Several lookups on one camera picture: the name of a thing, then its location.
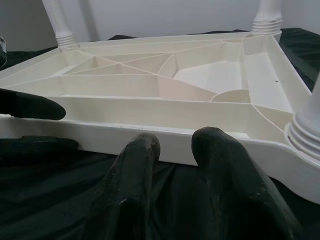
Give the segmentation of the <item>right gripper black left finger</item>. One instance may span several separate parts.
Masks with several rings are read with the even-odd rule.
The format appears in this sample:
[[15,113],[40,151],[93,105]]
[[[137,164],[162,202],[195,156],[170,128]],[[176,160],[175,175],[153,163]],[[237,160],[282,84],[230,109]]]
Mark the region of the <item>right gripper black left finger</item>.
[[154,168],[161,146],[151,133],[132,139],[102,178],[89,211],[89,240],[147,240]]

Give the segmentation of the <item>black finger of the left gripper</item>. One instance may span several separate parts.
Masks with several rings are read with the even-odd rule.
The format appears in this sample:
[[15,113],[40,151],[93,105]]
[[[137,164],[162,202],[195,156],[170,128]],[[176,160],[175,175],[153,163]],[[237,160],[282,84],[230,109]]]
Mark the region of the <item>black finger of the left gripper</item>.
[[77,150],[79,147],[76,140],[55,136],[22,136],[20,142],[24,149],[39,152]]
[[15,118],[61,120],[66,116],[66,110],[43,96],[0,88],[0,114]]

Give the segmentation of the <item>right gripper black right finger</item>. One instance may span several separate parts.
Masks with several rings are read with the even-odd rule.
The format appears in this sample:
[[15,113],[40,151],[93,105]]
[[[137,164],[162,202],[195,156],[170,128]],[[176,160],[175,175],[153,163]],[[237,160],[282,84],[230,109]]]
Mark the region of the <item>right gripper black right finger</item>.
[[300,223],[246,148],[217,127],[191,138],[208,191],[213,240],[299,240]]

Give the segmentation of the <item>white plastic table leg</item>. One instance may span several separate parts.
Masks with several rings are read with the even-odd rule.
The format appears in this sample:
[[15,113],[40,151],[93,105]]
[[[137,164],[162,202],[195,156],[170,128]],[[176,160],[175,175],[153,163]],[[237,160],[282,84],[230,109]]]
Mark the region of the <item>white plastic table leg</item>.
[[60,48],[73,48],[78,42],[68,25],[61,0],[41,1],[53,28],[58,46]]
[[296,149],[320,161],[320,81],[314,85],[312,95],[287,125],[288,141]]
[[252,32],[256,35],[275,35],[281,32],[283,0],[259,0]]

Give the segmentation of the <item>white plastic table top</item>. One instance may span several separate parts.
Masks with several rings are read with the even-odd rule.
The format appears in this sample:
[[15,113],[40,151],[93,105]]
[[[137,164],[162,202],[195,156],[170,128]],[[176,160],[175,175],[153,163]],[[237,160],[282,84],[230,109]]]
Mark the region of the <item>white plastic table top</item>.
[[194,166],[193,133],[237,139],[270,177],[320,204],[320,161],[287,127],[311,97],[275,37],[250,32],[132,38],[58,47],[0,70],[0,89],[60,104],[62,120],[0,114],[0,137],[74,139],[118,154],[139,133],[157,136],[160,160]]

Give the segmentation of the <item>black cloth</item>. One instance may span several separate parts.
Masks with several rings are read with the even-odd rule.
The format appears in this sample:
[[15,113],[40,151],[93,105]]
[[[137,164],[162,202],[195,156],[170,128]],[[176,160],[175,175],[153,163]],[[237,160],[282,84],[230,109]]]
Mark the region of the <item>black cloth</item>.
[[[97,189],[136,136],[118,154],[84,150],[80,144],[77,150],[33,151],[24,149],[23,136],[52,135],[0,137],[0,240],[90,240]],[[211,205],[196,160],[195,165],[161,161],[159,144],[146,240],[213,240]],[[320,240],[320,204],[268,177],[300,224],[298,240]]]

